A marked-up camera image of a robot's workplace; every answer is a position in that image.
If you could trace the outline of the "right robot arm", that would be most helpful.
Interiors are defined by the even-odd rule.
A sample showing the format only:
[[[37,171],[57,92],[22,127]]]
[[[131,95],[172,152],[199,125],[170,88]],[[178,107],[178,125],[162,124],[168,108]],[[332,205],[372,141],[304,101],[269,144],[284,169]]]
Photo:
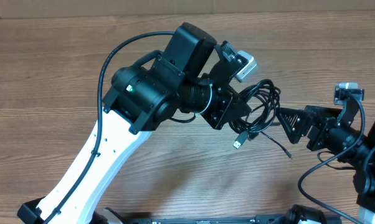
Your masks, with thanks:
[[[351,127],[361,108],[353,100],[347,100],[341,109],[310,105],[302,110],[279,108],[277,118],[291,143],[306,136],[309,150],[330,152],[333,159],[355,170],[358,218],[344,217],[356,223],[375,223],[375,122],[368,135]]]

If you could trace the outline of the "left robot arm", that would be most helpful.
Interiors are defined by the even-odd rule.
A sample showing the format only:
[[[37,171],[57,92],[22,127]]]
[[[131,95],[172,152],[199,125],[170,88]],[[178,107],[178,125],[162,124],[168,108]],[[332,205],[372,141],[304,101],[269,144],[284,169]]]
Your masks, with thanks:
[[[91,223],[126,160],[177,111],[201,115],[214,129],[250,113],[230,81],[244,82],[257,70],[252,55],[187,22],[168,35],[164,50],[117,70],[109,90],[98,90],[90,137],[48,195],[21,205],[24,223]]]

